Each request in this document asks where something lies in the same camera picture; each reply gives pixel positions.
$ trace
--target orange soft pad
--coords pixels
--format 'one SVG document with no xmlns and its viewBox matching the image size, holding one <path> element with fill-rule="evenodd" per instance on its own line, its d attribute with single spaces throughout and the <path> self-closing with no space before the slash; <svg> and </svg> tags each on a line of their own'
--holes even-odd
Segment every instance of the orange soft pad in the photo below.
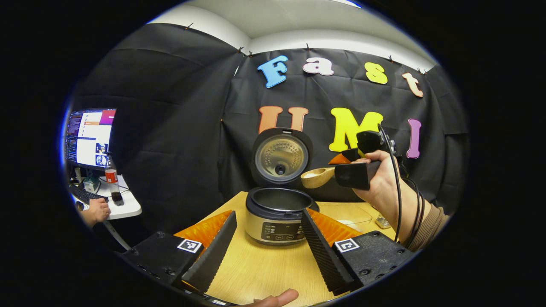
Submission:
<svg viewBox="0 0 546 307">
<path fill-rule="evenodd" d="M 225 221 L 228 219 L 231 213 L 232 210 L 228 210 L 224 213 L 215 215 L 175 233 L 174 236 L 201 242 L 205 247 L 205 249 L 203 249 L 204 252 L 209 247 L 212 240 L 214 240 L 214 237 L 216 237 L 216 234 L 218 234 L 220 228 L 224 226 Z"/>
<path fill-rule="evenodd" d="M 307 212 L 309 212 L 309 215 L 311 215 L 311 218 L 321 231 L 322 236 L 326 239 L 326 242 L 328 242 L 330 247 L 336 241 L 346 240 L 361 235 L 360 232 L 354 230 L 353 228 L 350 228 L 349 226 L 324 214 L 318 213 L 309 208 L 307 209 Z"/>
<path fill-rule="evenodd" d="M 350 160 L 345 158 L 341 153 L 335 156 L 328 164 L 349 164 Z"/>
</svg>

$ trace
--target blue letter f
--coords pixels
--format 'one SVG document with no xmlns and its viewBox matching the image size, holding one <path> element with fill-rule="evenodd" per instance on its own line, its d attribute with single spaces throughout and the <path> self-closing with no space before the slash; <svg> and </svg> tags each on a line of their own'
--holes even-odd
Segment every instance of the blue letter f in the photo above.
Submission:
<svg viewBox="0 0 546 307">
<path fill-rule="evenodd" d="M 265 84 L 265 87 L 270 88 L 274 87 L 275 85 L 283 82 L 286 80 L 286 76 L 279 75 L 278 72 L 285 73 L 286 72 L 286 65 L 284 63 L 279 63 L 277 65 L 274 65 L 277 62 L 284 62 L 287 61 L 288 58 L 280 55 L 274 58 L 273 60 L 269 62 L 265 62 L 262 65 L 258 66 L 258 70 L 261 70 L 265 78 L 267 79 L 267 83 Z"/>
</svg>

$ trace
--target computer monitor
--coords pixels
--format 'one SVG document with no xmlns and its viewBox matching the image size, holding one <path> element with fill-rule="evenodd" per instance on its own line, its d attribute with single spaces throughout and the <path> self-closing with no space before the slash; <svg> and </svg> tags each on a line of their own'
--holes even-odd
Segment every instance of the computer monitor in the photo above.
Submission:
<svg viewBox="0 0 546 307">
<path fill-rule="evenodd" d="M 116 109 L 74 111 L 68 119 L 65 159 L 76 167 L 103 170 L 109 163 L 110 131 Z"/>
</svg>

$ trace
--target brown sleeve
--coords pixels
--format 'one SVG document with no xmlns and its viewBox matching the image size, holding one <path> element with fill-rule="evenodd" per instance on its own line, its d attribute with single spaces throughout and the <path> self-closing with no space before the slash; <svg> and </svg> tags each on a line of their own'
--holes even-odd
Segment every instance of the brown sleeve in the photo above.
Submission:
<svg viewBox="0 0 546 307">
<path fill-rule="evenodd" d="M 445 215 L 442 207 L 431 206 L 429 214 L 417 230 L 413 242 L 407 248 L 413 252 L 426 247 L 447 223 L 448 215 Z"/>
</svg>

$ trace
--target keyboard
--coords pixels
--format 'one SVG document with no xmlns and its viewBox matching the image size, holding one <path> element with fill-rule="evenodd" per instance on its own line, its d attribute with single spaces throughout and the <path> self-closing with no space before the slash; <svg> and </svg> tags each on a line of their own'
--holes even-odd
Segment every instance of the keyboard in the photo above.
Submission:
<svg viewBox="0 0 546 307">
<path fill-rule="evenodd" d="M 74 197 L 76 197 L 76 198 L 79 199 L 82 203 L 85 203 L 86 205 L 89 205 L 89 200 L 90 200 L 90 199 L 104 198 L 104 200 L 105 200 L 106 202 L 108 202 L 108 197 L 107 197 L 107 196 L 102 196 L 102 195 L 99 195 L 99 194 L 87 192 L 87 191 L 84 190 L 83 188 L 77 187 L 77 186 L 75 186 L 75 185 L 70 185 L 70 187 L 68 188 L 68 190 L 70 191 L 70 193 L 72 193 L 72 195 L 74 195 Z"/>
</svg>

